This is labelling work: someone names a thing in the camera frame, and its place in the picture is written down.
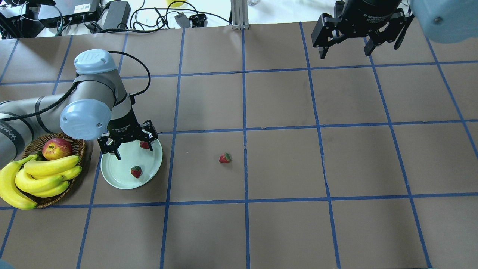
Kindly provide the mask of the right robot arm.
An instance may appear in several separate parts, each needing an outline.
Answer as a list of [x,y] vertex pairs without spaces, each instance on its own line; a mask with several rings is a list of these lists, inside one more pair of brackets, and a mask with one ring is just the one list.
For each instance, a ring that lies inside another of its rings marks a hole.
[[477,37],[476,0],[411,0],[408,11],[400,0],[340,0],[334,14],[323,13],[312,31],[312,46],[324,59],[328,49],[350,38],[365,38],[365,56],[384,43],[401,47],[413,20],[425,36],[441,44]]

